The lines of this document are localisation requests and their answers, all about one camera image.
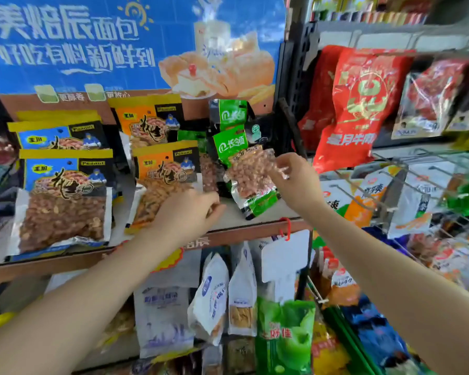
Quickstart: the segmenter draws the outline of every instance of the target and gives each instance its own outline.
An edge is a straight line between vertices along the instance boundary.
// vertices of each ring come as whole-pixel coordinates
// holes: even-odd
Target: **red hook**
[[[288,217],[282,217],[280,221],[287,221],[288,227],[287,227],[287,238],[285,238],[285,241],[290,240],[290,232],[292,231],[292,221],[290,221],[290,218]],[[280,229],[280,235],[284,237],[285,235],[283,234],[283,230]]]

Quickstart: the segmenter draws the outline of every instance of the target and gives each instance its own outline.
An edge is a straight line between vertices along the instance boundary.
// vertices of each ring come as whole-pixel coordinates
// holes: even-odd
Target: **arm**
[[[71,373],[150,271],[215,223],[218,203],[215,192],[174,195],[150,228],[0,328],[0,375]]]
[[[297,154],[271,177],[400,335],[439,375],[469,373],[469,292],[345,220],[325,202],[319,177]]]

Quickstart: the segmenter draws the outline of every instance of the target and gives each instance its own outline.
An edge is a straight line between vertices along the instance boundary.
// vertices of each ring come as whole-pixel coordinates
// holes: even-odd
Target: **bread advertisement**
[[[185,119],[213,98],[272,110],[283,0],[0,0],[0,99],[25,110],[97,110],[176,93]]]

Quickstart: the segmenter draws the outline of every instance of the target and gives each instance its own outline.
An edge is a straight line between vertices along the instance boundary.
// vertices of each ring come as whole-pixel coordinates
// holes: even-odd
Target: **human hand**
[[[287,205],[301,217],[307,219],[317,207],[326,205],[319,176],[307,161],[294,152],[276,158],[278,168],[285,168],[288,179],[284,179],[276,169],[269,171],[271,180],[278,188]]]
[[[151,228],[172,238],[174,247],[183,246],[205,234],[224,213],[225,207],[216,192],[199,193],[188,189],[164,201]]]

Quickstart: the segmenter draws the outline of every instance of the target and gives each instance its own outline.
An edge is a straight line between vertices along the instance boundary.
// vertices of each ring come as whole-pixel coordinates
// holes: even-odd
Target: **poster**
[[[96,109],[175,92],[184,116],[211,98],[272,109],[283,0],[0,0],[0,99],[19,110]]]

